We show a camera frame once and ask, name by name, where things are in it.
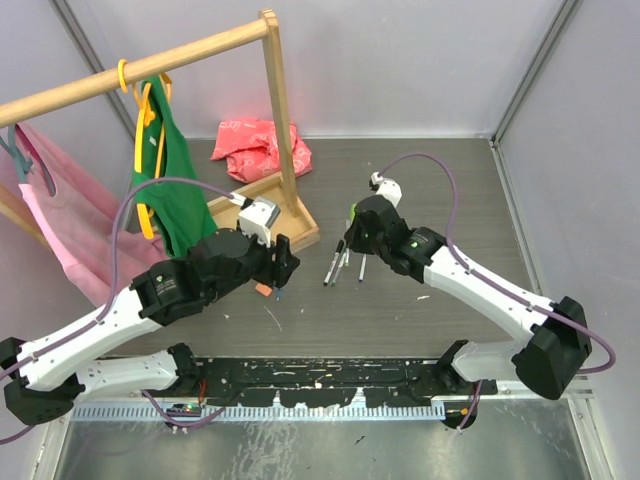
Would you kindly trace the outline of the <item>white pen black tip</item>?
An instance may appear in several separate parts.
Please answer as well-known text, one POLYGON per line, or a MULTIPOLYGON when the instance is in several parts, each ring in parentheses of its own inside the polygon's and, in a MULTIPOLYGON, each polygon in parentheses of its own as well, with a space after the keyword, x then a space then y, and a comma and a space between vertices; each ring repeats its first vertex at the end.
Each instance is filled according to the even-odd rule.
POLYGON ((328 286, 329 281, 330 281, 330 279, 332 277, 332 274, 334 272, 334 269, 336 268, 336 265, 338 263, 339 257, 340 257, 340 251, 334 252, 334 255, 333 255, 331 264, 329 266, 329 269, 328 269, 328 271, 327 271, 327 273, 326 273, 326 275, 325 275, 325 277, 323 279, 323 286, 328 286))

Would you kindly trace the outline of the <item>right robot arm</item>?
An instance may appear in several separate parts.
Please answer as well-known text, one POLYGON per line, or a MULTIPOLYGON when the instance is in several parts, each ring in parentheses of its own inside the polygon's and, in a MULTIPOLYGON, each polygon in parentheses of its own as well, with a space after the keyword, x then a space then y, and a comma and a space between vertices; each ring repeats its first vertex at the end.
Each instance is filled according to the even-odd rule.
POLYGON ((448 247, 427 228, 410 228, 380 195, 361 200, 344 235, 356 253, 379 257, 395 273, 444 291, 494 322, 506 342, 460 341, 442 356, 438 379, 459 394, 479 380, 518 380, 559 399, 592 352, 582 305, 527 292, 448 247))

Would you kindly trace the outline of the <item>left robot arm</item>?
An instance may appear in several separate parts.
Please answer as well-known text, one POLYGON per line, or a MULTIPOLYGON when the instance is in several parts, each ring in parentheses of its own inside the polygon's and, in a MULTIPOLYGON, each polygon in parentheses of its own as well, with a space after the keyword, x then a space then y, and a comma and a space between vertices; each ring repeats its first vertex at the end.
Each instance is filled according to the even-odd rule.
POLYGON ((194 393, 200 372, 183 343, 144 357, 105 359, 104 354, 177 320, 199 314, 250 281, 280 288, 299 267, 289 239, 264 245, 222 229, 184 257, 153 265, 114 297, 65 328, 36 341, 1 343, 8 410, 23 424, 47 423, 89 399, 142 390, 194 393))

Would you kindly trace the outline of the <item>long white green pen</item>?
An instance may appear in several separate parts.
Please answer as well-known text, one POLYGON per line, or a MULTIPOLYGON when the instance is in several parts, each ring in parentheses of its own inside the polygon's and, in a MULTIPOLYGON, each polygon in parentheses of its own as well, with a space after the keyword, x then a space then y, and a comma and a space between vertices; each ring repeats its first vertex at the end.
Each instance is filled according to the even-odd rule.
POLYGON ((334 274, 333 274, 333 276, 332 276, 332 278, 330 280, 330 286, 332 286, 332 287, 336 285, 336 283, 338 281, 338 278, 339 278, 339 275, 340 275, 340 273, 341 273, 341 271, 343 269, 343 267, 340 266, 341 256, 339 258, 338 265, 337 265, 337 267, 335 269, 335 272, 334 272, 334 274))

